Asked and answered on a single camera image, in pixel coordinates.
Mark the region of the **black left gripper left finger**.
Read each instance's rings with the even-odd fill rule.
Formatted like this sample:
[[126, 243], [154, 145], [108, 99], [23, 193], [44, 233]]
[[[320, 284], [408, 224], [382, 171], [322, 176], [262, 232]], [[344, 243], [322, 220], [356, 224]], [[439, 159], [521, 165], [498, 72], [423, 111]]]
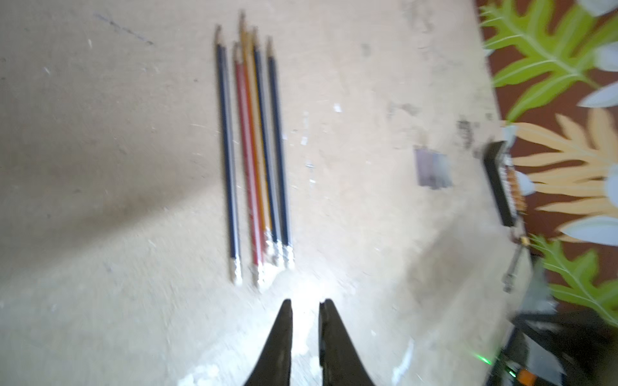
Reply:
[[291, 299], [285, 299], [279, 308], [270, 334], [245, 385], [289, 386], [292, 343], [292, 303]]

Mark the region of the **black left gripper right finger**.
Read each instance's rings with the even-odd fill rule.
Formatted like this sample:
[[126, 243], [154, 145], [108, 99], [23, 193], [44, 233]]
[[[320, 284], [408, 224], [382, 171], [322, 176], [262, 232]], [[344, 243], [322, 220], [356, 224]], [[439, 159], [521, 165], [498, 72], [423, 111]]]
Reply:
[[331, 299], [320, 304], [320, 367], [323, 385], [371, 385], [365, 367]]

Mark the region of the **yellow pencil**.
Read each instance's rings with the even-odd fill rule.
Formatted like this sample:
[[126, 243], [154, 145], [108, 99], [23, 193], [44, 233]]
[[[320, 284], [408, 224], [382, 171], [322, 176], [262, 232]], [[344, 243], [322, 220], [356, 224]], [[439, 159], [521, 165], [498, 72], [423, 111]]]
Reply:
[[245, 74], [249, 93], [249, 113], [251, 119], [251, 133], [254, 149], [255, 173], [257, 177], [257, 196], [260, 213], [260, 230], [262, 233], [262, 252], [263, 268], [270, 266], [269, 259], [272, 254], [270, 240], [270, 212], [267, 197], [266, 173], [264, 170], [264, 158], [262, 151], [262, 133], [260, 127], [260, 112], [258, 107], [258, 97], [256, 90], [254, 65], [253, 65], [253, 44], [249, 36], [246, 22], [246, 13], [240, 12], [239, 16], [239, 37], [242, 48], [243, 60], [246, 66]]

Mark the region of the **red pencil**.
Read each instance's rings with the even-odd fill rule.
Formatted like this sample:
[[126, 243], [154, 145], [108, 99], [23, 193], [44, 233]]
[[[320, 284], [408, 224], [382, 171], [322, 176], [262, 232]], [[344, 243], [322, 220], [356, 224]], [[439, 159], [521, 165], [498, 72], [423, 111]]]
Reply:
[[241, 143], [243, 149], [244, 169], [249, 209], [249, 229], [251, 235], [251, 251], [253, 259], [253, 278], [258, 291], [264, 288], [264, 269], [262, 252], [262, 233], [260, 230], [260, 213], [258, 204], [258, 185], [255, 173], [254, 149], [251, 133], [251, 119], [249, 113], [249, 93], [246, 80], [246, 66], [243, 60], [241, 44], [233, 45], [233, 61], [238, 95], [238, 111], [241, 127]]

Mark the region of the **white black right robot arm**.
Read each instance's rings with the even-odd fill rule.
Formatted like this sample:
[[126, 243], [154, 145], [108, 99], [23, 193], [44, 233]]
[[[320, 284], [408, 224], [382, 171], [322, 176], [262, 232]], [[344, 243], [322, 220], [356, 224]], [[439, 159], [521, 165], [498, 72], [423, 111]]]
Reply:
[[[617, 342], [617, 328], [593, 310], [518, 313], [510, 323], [513, 330], [492, 362], [485, 385], [593, 385], [602, 360]], [[533, 369], [531, 344], [557, 361], [556, 381]]]

